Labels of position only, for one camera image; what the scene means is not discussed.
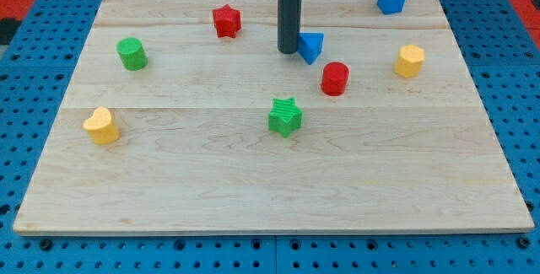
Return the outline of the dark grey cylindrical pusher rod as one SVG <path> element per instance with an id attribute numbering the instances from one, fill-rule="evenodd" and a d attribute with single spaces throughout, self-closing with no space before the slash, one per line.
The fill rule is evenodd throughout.
<path id="1" fill-rule="evenodd" d="M 298 50 L 302 0 L 278 0 L 278 50 L 292 54 Z"/>

